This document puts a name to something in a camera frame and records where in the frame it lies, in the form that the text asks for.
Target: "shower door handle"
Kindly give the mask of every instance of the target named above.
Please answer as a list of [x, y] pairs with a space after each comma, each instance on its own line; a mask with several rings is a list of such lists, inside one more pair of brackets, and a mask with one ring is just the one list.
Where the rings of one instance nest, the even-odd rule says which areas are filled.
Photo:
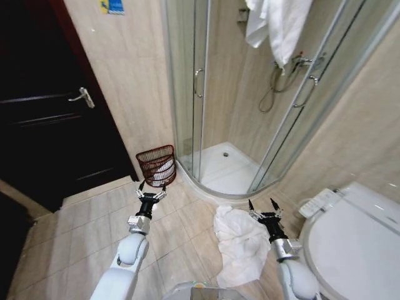
[[314, 85], [312, 86], [312, 89], [308, 93], [306, 100], [304, 100], [304, 102], [302, 104], [294, 104], [293, 105], [294, 108], [303, 108], [307, 104], [308, 100], [310, 99], [311, 94], [313, 93], [315, 87], [319, 84], [319, 78], [314, 75], [310, 75], [308, 77], [308, 79], [312, 79], [314, 81]]
[[202, 68], [200, 68], [196, 72], [194, 72], [194, 83], [193, 83], [194, 94], [199, 98], [203, 98], [203, 94], [198, 94], [198, 77], [201, 72], [204, 72], [204, 70]]

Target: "hanging towel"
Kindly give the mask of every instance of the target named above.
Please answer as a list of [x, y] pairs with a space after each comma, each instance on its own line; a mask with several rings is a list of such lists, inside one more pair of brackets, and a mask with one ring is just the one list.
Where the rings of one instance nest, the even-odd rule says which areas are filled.
[[246, 0], [246, 42], [258, 48], [269, 35], [272, 55], [283, 69], [293, 54], [313, 0]]

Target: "towel on floor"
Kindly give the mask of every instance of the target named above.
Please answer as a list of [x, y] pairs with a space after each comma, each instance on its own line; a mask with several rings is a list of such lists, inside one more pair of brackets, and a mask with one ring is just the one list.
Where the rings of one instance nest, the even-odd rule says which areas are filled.
[[271, 245], [266, 228], [246, 211], [219, 206], [214, 231], [222, 254], [221, 288], [231, 288], [260, 278]]

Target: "door frame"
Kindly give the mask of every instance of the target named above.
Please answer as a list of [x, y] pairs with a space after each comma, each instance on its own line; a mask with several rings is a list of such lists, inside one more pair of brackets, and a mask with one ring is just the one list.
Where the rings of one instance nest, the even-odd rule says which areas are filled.
[[116, 147], [123, 153], [121, 161], [126, 163], [126, 167], [129, 170], [129, 175], [133, 181], [139, 181], [138, 175], [134, 169], [131, 158], [129, 157], [128, 151], [123, 143], [122, 137], [118, 131], [116, 123], [111, 115], [108, 108], [106, 99], [104, 98], [103, 92], [101, 91], [100, 85], [94, 75], [92, 66], [90, 65], [88, 56], [83, 48], [81, 40], [75, 29], [74, 23], [68, 13], [67, 7], [63, 0], [48, 0], [52, 9], [54, 10], [55, 16], [59, 22], [59, 25], [64, 33], [65, 40], [71, 47], [72, 53], [76, 57], [77, 64], [82, 70], [82, 74], [87, 82], [87, 89], [90, 91], [92, 97], [96, 100], [96, 107], [99, 112], [104, 116], [104, 119], [110, 128], [115, 131], [116, 136]]

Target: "sticker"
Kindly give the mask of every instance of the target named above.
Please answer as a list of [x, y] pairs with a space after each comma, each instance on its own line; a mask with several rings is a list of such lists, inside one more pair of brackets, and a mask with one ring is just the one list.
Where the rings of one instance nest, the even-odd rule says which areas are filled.
[[124, 14], [122, 0], [100, 0], [100, 8], [103, 14]]

